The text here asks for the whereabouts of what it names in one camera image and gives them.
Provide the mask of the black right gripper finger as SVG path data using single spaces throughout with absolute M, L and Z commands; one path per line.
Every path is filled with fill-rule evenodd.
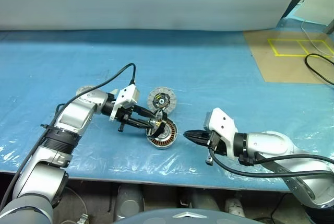
M 188 140 L 192 141 L 196 145 L 201 145 L 201 146 L 207 146 L 208 141 L 209 141 L 209 136 L 208 135 L 186 135 L 184 134 L 184 137 L 187 138 Z
M 205 130 L 188 130 L 183 135 L 184 137 L 208 137 L 209 133 Z

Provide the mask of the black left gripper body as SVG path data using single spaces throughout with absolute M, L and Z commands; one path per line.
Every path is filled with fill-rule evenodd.
M 121 123 L 118 128 L 119 132 L 124 131 L 125 125 L 129 125 L 136 128 L 139 127 L 136 121 L 131 118 L 133 111 L 134 111 L 134 106 L 127 109 L 124 107 L 120 107 L 117 109 L 116 116 L 114 119 Z

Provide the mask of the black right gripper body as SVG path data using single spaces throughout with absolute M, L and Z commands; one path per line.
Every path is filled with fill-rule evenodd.
M 209 140 L 207 142 L 207 146 L 209 150 L 208 156 L 206 158 L 207 165 L 213 166 L 213 157 L 210 154 L 211 151 L 214 154 L 227 156 L 226 144 L 224 141 L 221 140 L 221 136 L 217 132 L 211 131 L 209 133 Z

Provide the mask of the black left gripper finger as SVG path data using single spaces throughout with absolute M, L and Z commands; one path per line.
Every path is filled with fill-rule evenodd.
M 127 120 L 127 125 L 130 125 L 136 128 L 142 128 L 142 129 L 152 129 L 153 128 L 153 126 L 149 122 L 141 120 L 141 119 L 133 119 L 133 118 L 129 118 Z
M 155 110 L 154 112 L 141 107 L 139 105 L 134 105 L 133 106 L 133 112 L 137 113 L 139 116 L 143 116 L 143 117 L 156 117 L 157 113 L 159 112 L 158 110 Z

